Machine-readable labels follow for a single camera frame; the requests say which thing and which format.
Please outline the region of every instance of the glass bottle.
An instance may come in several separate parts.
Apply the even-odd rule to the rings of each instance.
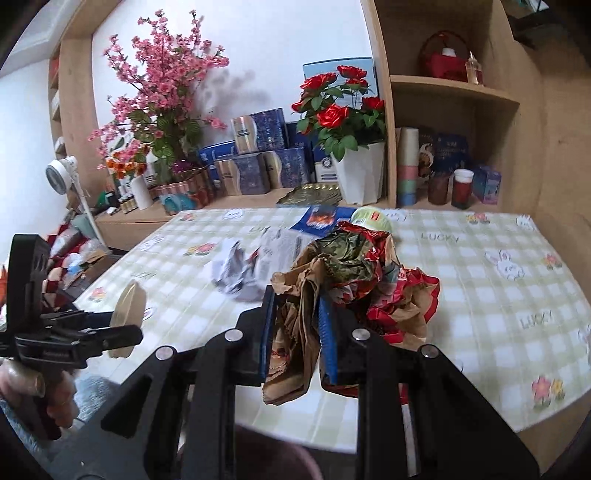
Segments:
[[[466,75],[468,77],[468,83],[482,85],[482,67],[472,52],[470,52],[470,58],[466,62]]]

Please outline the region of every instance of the red basket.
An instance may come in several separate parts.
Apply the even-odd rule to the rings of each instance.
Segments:
[[[432,41],[440,39],[444,47],[447,47],[449,36],[453,36],[460,40],[462,46],[466,49],[466,57],[448,57],[441,54],[441,49],[438,53],[429,53],[432,50]],[[470,50],[464,39],[457,33],[449,30],[441,30],[429,37],[423,44],[421,52],[418,55],[418,63],[421,75],[427,77],[435,77],[438,79],[458,80],[460,82],[467,82],[468,76],[466,74],[466,62],[470,55]]]

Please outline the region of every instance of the blue box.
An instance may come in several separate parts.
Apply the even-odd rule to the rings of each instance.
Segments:
[[[310,182],[316,182],[316,172],[314,170],[314,157],[312,156],[312,137],[304,135],[297,131],[297,122],[288,122],[285,124],[287,129],[287,143],[289,148],[303,148],[306,156],[306,164],[310,176]]]
[[[452,173],[470,162],[468,140],[462,135],[437,134],[431,171]]]
[[[472,191],[474,195],[485,205],[499,203],[499,188],[501,187],[501,174],[490,167],[476,167]]]
[[[216,169],[216,160],[226,155],[236,154],[236,143],[234,141],[210,145],[199,150],[199,156],[206,167],[209,169],[209,176],[212,179],[213,186],[216,190],[222,189],[221,178]]]
[[[236,150],[240,155],[287,147],[283,109],[267,110],[232,119]]]
[[[229,196],[258,195],[271,190],[265,159],[260,153],[216,160],[216,168]]]
[[[303,148],[286,148],[264,152],[267,174],[272,189],[298,187],[310,183],[310,173]]]
[[[369,83],[369,92],[367,96],[379,96],[379,88],[378,88],[378,81],[375,76],[375,69],[374,69],[374,60],[371,57],[353,57],[349,59],[334,59],[334,60],[323,60],[323,61],[315,61],[314,63],[306,63],[304,67],[304,77],[309,79],[314,75],[318,75],[320,73],[330,73],[334,72],[339,75],[339,71],[337,67],[339,65],[344,65],[347,67],[358,67],[360,69],[364,69],[368,75],[365,79]],[[338,76],[337,81],[334,82],[333,85],[341,85],[346,81],[342,76]],[[350,106],[352,107],[352,98],[350,96],[345,95],[344,98],[337,98],[335,103],[339,106]]]

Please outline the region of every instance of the red flower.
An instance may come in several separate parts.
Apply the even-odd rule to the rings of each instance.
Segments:
[[[363,106],[370,110],[384,110],[384,101],[379,97],[363,97]]]
[[[336,73],[320,73],[307,79],[300,85],[300,88],[304,90],[318,90],[329,83],[333,83],[336,80]]]
[[[362,70],[358,67],[345,67],[343,65],[340,65],[336,69],[346,79],[361,80],[362,78],[366,77],[368,74],[365,70]]]
[[[349,107],[340,107],[333,103],[330,107],[316,114],[318,123],[326,128],[340,127],[345,118],[349,116]]]
[[[293,108],[294,112],[302,113],[302,111],[303,111],[302,107],[304,106],[303,104],[304,104],[304,101],[300,100],[299,102],[293,103],[291,105],[291,108]]]
[[[345,83],[348,85],[359,85],[366,88],[369,86],[368,81],[365,79],[349,79]]]

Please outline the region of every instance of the checkered tablecloth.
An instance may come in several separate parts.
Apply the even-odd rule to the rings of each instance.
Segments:
[[[229,300],[205,265],[232,239],[247,253],[262,228],[290,227],[305,209],[182,212],[135,247],[77,301],[108,311],[132,278],[148,293],[144,340],[128,359],[106,355],[89,369],[122,382],[158,346],[203,345],[257,306]],[[529,217],[387,210],[397,254],[441,280],[428,324],[435,343],[516,431],[567,407],[591,386],[591,307],[566,265]],[[259,388],[238,387],[236,421],[318,448],[355,450],[357,401],[310,391],[266,406]]]

